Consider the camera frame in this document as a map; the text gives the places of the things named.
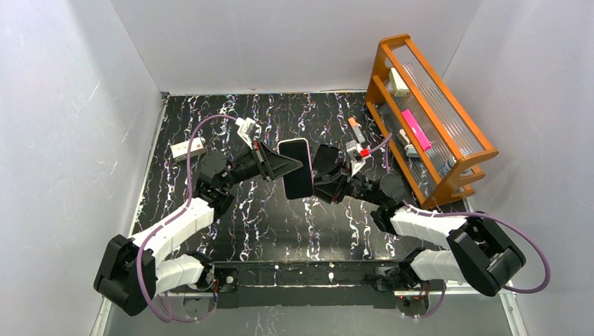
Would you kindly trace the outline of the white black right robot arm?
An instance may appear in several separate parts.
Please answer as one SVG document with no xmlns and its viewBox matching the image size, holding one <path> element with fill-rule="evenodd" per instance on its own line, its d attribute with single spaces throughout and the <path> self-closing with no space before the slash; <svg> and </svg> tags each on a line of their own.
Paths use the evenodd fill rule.
<svg viewBox="0 0 594 336">
<path fill-rule="evenodd" d="M 429 242 L 438 250 L 417 248 L 398 266 L 372 277 L 394 288 L 412 288 L 428 281 L 469 284 L 492 297 L 526 264 L 526 257 L 496 220 L 485 213 L 436 213 L 405 201 L 401 178 L 387 174 L 372 181 L 345 169 L 314 177 L 315 197 L 339 203 L 351 197 L 377 205 L 371 212 L 382 232 Z"/>
</svg>

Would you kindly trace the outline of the black phone case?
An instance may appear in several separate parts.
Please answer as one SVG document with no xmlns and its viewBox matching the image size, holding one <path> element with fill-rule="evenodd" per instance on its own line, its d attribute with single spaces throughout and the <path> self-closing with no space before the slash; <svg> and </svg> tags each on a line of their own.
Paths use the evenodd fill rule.
<svg viewBox="0 0 594 336">
<path fill-rule="evenodd" d="M 344 162 L 345 159 L 341 149 L 320 144 L 312 163 L 314 179 L 320 179 L 323 175 L 336 173 L 344 165 Z"/>
</svg>

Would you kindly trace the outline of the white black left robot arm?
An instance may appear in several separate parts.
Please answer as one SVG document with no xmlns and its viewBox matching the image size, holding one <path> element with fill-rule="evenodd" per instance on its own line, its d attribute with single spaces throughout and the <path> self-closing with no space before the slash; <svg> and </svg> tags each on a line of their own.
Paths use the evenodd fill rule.
<svg viewBox="0 0 594 336">
<path fill-rule="evenodd" d="M 230 188 L 256 176 L 269 181 L 299 170 L 311 172 L 310 158 L 283 155 L 262 141 L 244 148 L 233 161 L 221 151 L 205 154 L 192 197 L 184 205 L 131 237 L 118 234 L 108 242 L 93 288 L 129 316 L 147 307 L 157 312 L 153 300 L 158 295 L 206 281 L 212 268 L 207 256 L 188 253 L 170 260 L 168 255 L 227 212 L 235 199 Z"/>
</svg>

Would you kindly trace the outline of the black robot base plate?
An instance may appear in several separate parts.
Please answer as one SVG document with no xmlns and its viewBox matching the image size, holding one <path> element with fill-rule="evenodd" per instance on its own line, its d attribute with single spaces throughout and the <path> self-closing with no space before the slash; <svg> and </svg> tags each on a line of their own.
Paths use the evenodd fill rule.
<svg viewBox="0 0 594 336">
<path fill-rule="evenodd" d="M 188 299 L 215 295 L 220 309 L 372 306 L 407 316 L 428 312 L 428 292 L 436 286 L 399 283 L 398 265 L 389 260 L 216 262 L 205 285 L 178 287 L 174 294 Z"/>
</svg>

